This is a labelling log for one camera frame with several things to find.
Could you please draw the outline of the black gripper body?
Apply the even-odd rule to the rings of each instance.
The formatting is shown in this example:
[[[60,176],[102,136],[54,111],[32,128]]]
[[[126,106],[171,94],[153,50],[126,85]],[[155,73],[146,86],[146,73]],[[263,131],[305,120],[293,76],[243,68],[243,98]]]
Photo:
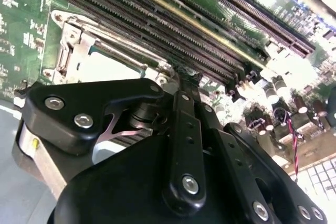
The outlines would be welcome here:
[[[201,133],[151,136],[72,179],[53,223],[253,223]]]

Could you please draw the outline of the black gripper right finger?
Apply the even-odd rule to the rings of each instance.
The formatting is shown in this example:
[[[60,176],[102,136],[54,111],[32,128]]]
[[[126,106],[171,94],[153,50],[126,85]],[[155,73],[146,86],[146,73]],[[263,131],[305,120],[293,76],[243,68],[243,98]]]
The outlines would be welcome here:
[[[222,126],[191,88],[201,122],[209,223],[326,223],[309,196],[238,124]]]

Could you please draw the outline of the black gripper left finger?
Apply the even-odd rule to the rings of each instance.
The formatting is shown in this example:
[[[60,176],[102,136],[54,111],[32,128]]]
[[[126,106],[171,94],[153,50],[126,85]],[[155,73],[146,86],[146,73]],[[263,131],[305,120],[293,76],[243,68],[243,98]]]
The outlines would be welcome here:
[[[187,85],[170,95],[149,79],[44,86],[29,92],[24,120],[34,134],[71,155],[88,154],[93,149],[107,115],[128,125],[130,119],[123,119],[122,114],[135,115],[135,108],[141,104],[159,105],[167,117],[152,136],[201,133],[191,88]]]

